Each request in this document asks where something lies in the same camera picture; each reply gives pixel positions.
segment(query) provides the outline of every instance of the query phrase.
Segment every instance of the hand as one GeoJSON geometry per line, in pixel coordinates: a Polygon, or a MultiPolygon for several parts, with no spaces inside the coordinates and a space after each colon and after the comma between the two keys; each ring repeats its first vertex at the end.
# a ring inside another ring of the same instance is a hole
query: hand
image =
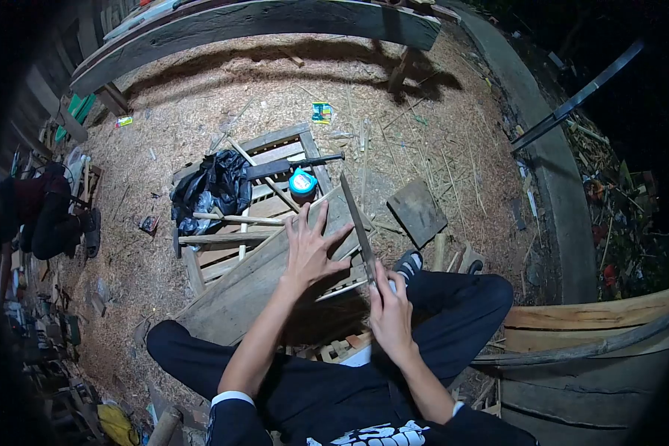
{"type": "Polygon", "coordinates": [[[419,346],[411,337],[413,306],[407,299],[406,282],[401,274],[385,271],[379,260],[376,261],[375,280],[376,286],[369,287],[372,332],[384,352],[401,368],[419,355],[419,346]],[[389,279],[396,284],[396,293],[392,291],[389,279]]]}
{"type": "Polygon", "coordinates": [[[346,270],[351,264],[349,257],[340,261],[332,261],[327,256],[330,247],[345,238],[355,227],[354,224],[348,223],[329,237],[322,237],[328,208],[327,200],[322,201],[320,215],[317,216],[317,222],[312,229],[307,224],[307,216],[310,213],[309,203],[305,203],[300,209],[300,214],[297,216],[297,231],[293,228],[293,217],[285,220],[290,250],[287,253],[287,267],[283,278],[290,281],[300,294],[320,279],[346,270]]]}

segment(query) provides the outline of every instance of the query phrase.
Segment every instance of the concrete curb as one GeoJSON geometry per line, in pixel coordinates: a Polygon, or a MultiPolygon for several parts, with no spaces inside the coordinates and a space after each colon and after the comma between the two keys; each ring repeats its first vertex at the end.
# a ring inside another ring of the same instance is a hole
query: concrete curb
{"type": "MultiPolygon", "coordinates": [[[[514,112],[530,129],[552,110],[538,84],[505,37],[457,1],[442,1],[461,15],[461,26],[500,79],[514,112]]],[[[546,214],[546,229],[558,283],[546,288],[547,304],[597,301],[597,267],[592,229],[582,182],[570,147],[559,127],[526,148],[546,214]]]]}

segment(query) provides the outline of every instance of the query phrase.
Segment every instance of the sawdust-covered ground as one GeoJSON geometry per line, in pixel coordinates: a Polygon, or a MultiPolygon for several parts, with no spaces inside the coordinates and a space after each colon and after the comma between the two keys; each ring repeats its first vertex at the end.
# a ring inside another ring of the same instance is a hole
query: sawdust-covered ground
{"type": "MultiPolygon", "coordinates": [[[[521,198],[521,182],[498,124],[500,91],[473,71],[476,57],[470,53],[475,50],[460,29],[445,26],[434,48],[410,71],[404,94],[393,98],[387,79],[400,51],[391,43],[343,36],[236,39],[182,51],[117,79],[133,109],[129,126],[115,128],[114,116],[96,102],[85,123],[89,139],[82,148],[93,164],[106,170],[98,198],[101,250],[86,264],[79,260],[81,251],[75,260],[61,256],[52,260],[52,268],[58,263],[60,283],[73,298],[71,309],[89,320],[81,325],[78,369],[104,396],[125,400],[144,418],[148,382],[171,400],[200,404],[197,395],[136,345],[133,330],[143,316],[151,316],[153,325],[174,317],[194,299],[169,238],[171,177],[199,159],[212,136],[225,130],[250,98],[255,98],[252,105],[230,130],[237,140],[310,121],[313,101],[330,102],[335,110],[332,124],[310,127],[323,154],[347,153],[344,163],[331,165],[330,176],[336,185],[344,168],[355,195],[364,176],[359,141],[335,138],[333,132],[358,134],[359,121],[369,119],[365,211],[375,222],[395,224],[386,199],[411,179],[427,179],[449,219],[445,266],[454,252],[462,251],[463,240],[470,240],[487,256],[487,271],[508,278],[521,299],[521,261],[535,222],[524,199],[528,229],[518,231],[514,225],[510,200],[521,198]],[[298,68],[282,48],[306,65],[298,68]],[[161,217],[154,238],[137,228],[147,215],[161,217]],[[97,291],[99,281],[107,293],[105,317],[85,303],[85,295],[97,291]]],[[[373,245],[391,265],[411,241],[382,230],[373,245]]],[[[432,245],[424,249],[429,264],[432,245]]]]}

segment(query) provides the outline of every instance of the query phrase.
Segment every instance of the black pants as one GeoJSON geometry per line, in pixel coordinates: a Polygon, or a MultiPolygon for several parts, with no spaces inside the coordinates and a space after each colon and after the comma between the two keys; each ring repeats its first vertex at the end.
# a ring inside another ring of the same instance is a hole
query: black pants
{"type": "Polygon", "coordinates": [[[37,221],[23,228],[20,249],[41,261],[73,250],[82,233],[79,219],[68,213],[69,205],[69,198],[64,195],[47,193],[37,221]]]}
{"type": "MultiPolygon", "coordinates": [[[[510,283],[498,275],[422,271],[407,295],[415,310],[435,315],[414,329],[413,338],[444,386],[482,350],[513,303],[510,283]]],[[[235,351],[191,337],[174,320],[152,328],[147,349],[163,370],[208,399],[216,395],[235,351]]],[[[416,407],[398,370],[379,359],[375,355],[369,364],[350,368],[276,354],[255,405],[266,427],[283,433],[284,441],[314,424],[322,432],[327,423],[337,438],[382,420],[406,423],[415,418],[416,407]]]]}

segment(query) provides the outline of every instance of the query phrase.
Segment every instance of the yellow bag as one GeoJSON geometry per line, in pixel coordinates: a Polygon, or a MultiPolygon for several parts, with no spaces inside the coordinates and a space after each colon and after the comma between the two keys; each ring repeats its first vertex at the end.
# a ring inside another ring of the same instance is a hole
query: yellow bag
{"type": "Polygon", "coordinates": [[[97,406],[99,421],[102,429],[109,438],[120,446],[138,446],[139,435],[131,426],[131,422],[121,407],[111,404],[100,404],[97,406]]]}

